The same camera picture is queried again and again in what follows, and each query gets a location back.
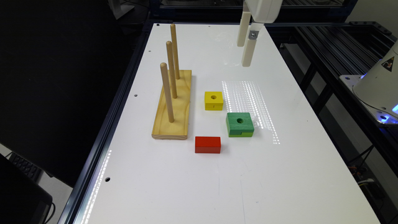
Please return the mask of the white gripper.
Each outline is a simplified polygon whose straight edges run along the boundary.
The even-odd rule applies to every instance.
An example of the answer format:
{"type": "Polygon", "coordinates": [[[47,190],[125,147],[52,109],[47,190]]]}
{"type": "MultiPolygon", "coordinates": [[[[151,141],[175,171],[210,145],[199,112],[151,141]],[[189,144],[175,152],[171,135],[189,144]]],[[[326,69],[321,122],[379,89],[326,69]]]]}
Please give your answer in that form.
{"type": "Polygon", "coordinates": [[[282,0],[245,0],[249,12],[243,11],[238,31],[237,46],[243,47],[242,66],[249,67],[254,55],[257,38],[264,24],[273,23],[282,5],[282,0]],[[251,16],[254,22],[249,26],[251,16]]]}

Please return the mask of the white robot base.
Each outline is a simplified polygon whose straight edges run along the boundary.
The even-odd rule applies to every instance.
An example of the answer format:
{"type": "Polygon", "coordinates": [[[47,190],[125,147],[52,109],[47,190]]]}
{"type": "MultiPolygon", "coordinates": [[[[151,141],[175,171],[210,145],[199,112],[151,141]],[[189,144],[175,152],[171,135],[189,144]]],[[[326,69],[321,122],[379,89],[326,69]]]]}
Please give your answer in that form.
{"type": "Polygon", "coordinates": [[[364,75],[342,75],[340,80],[377,123],[397,124],[397,44],[364,75]]]}

